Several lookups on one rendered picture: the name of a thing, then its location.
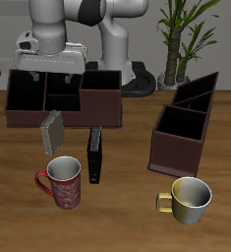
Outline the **red patterned mug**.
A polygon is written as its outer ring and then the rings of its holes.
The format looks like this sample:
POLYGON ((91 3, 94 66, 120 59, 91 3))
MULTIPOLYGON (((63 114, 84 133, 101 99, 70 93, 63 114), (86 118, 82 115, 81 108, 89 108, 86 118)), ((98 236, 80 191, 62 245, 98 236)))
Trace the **red patterned mug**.
POLYGON ((57 157, 38 171, 35 184, 63 210, 75 208, 81 200, 81 165, 74 157, 57 157))

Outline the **black book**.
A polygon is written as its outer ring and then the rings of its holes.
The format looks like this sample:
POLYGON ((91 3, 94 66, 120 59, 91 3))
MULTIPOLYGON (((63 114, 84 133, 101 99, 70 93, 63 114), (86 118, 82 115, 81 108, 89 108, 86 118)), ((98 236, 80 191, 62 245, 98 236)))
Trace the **black book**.
POLYGON ((90 184, 98 184, 102 165, 101 128, 92 127, 87 145, 88 178, 90 184))

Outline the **dark brown desk caddy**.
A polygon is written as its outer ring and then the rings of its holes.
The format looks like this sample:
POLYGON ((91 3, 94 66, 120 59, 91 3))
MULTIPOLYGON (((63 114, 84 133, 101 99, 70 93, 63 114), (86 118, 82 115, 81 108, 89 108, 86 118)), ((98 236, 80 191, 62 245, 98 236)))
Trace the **dark brown desk caddy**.
POLYGON ((75 74, 39 73, 35 82, 28 71, 9 71, 5 115, 9 127, 37 128, 55 109, 66 128, 120 128, 122 85, 119 71, 75 74))
POLYGON ((163 106, 152 130, 148 172, 197 176, 217 78, 215 72, 179 86, 163 106))

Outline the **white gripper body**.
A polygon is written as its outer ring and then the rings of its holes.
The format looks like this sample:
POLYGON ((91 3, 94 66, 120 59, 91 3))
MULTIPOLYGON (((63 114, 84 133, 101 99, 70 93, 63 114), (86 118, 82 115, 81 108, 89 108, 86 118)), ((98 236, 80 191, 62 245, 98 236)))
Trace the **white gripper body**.
POLYGON ((41 55, 36 51, 17 49, 15 65, 19 70, 81 75, 86 70, 87 48, 81 43, 67 42, 63 51, 55 55, 41 55))

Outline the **green pot plant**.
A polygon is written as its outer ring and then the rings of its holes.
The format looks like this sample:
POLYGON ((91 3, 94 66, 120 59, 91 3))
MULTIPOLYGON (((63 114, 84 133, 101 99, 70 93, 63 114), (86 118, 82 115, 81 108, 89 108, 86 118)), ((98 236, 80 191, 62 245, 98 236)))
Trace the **green pot plant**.
POLYGON ((156 28, 159 30, 161 24, 166 27, 166 31, 161 32, 165 38, 163 43, 168 48, 165 72, 158 78, 158 87, 161 90, 176 90, 179 85, 184 84, 187 63, 191 59, 200 59, 198 52, 216 43, 216 40, 210 40, 214 28, 200 37, 204 21, 194 27, 191 27, 191 23, 219 2, 220 0, 208 0, 203 3, 199 0, 188 10, 187 0, 167 0, 168 12, 160 9, 164 19, 157 23, 156 28))

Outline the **yellow and white mug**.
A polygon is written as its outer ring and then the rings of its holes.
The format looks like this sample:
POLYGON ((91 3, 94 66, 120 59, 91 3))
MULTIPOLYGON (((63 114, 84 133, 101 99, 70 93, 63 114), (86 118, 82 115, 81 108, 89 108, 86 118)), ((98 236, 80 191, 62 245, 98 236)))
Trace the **yellow and white mug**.
POLYGON ((170 193, 159 193, 156 209, 170 213, 183 224, 198 222, 209 205, 212 193, 209 186, 195 177, 181 177, 174 181, 170 193))

